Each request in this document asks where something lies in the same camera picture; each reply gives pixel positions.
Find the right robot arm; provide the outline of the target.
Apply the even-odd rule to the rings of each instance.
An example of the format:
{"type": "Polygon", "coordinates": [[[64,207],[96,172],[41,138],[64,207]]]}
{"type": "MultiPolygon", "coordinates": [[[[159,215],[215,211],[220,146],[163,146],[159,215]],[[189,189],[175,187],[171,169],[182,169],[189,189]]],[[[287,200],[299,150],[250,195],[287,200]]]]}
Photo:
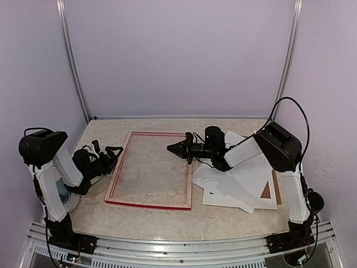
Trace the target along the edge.
{"type": "Polygon", "coordinates": [[[209,159],[210,166],[222,172],[263,154],[284,183],[288,197],[288,232],[268,236],[272,252],[315,243],[311,227],[317,223],[313,208],[315,192],[308,188],[302,171],[303,150],[300,141],[275,122],[265,123],[256,133],[235,145],[227,145],[225,133],[217,126],[205,129],[205,140],[194,142],[191,132],[184,140],[167,146],[167,150],[191,164],[193,159],[209,159]]]}

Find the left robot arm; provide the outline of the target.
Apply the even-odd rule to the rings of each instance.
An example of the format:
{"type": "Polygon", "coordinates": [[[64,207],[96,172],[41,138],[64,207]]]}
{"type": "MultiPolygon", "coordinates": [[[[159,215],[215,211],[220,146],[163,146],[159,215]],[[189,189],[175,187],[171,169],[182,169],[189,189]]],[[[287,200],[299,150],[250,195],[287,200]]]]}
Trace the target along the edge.
{"type": "Polygon", "coordinates": [[[27,128],[19,142],[19,153],[32,174],[35,192],[44,208],[49,243],[76,248],[84,237],[73,231],[70,214],[60,198],[57,182],[69,193],[86,195],[92,180],[110,174],[123,152],[122,147],[107,146],[104,151],[94,140],[69,154],[65,131],[43,127],[27,128]]]}

